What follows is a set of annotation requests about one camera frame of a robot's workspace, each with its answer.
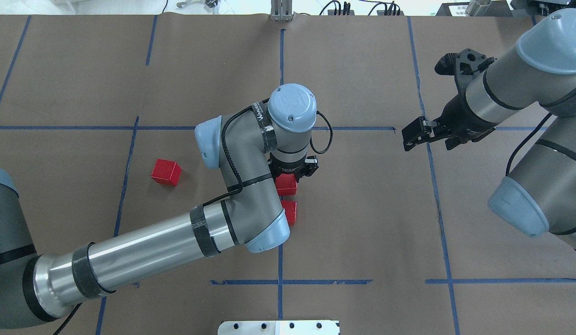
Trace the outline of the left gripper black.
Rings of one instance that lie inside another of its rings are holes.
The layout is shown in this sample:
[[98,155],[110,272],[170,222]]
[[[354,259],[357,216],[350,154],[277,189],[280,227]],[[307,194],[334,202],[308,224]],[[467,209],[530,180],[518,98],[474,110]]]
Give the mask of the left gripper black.
[[274,181],[282,174],[293,174],[296,182],[298,182],[302,177],[312,176],[319,168],[317,156],[303,157],[299,161],[290,163],[280,161],[271,156],[267,163]]

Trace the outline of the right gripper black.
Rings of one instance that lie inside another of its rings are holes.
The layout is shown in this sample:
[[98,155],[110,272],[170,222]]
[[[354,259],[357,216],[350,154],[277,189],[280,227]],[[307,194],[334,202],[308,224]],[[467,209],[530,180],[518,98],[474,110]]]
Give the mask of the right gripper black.
[[495,124],[482,120],[469,108],[463,94],[452,98],[434,121],[420,116],[401,130],[405,151],[425,143],[445,139],[447,150],[469,141],[478,142],[495,130]]

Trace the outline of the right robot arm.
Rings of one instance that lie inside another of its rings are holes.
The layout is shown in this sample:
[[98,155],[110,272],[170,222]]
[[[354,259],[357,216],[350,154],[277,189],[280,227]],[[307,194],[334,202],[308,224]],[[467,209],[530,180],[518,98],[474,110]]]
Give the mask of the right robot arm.
[[467,48],[434,70],[453,77],[456,94],[435,119],[401,130],[403,148],[479,142],[538,106],[542,118],[512,151],[488,208],[524,235],[551,234],[576,252],[576,8],[550,13],[499,57]]

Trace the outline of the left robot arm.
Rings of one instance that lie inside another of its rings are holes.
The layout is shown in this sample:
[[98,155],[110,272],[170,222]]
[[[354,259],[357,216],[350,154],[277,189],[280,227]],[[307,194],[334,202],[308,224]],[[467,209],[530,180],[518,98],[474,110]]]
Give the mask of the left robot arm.
[[37,253],[18,191],[0,168],[0,329],[54,322],[85,301],[236,245],[259,253],[283,244],[290,228],[274,179],[313,174],[307,150],[317,111],[310,89],[286,83],[264,101],[197,125],[201,157],[220,169],[227,193],[62,256]]

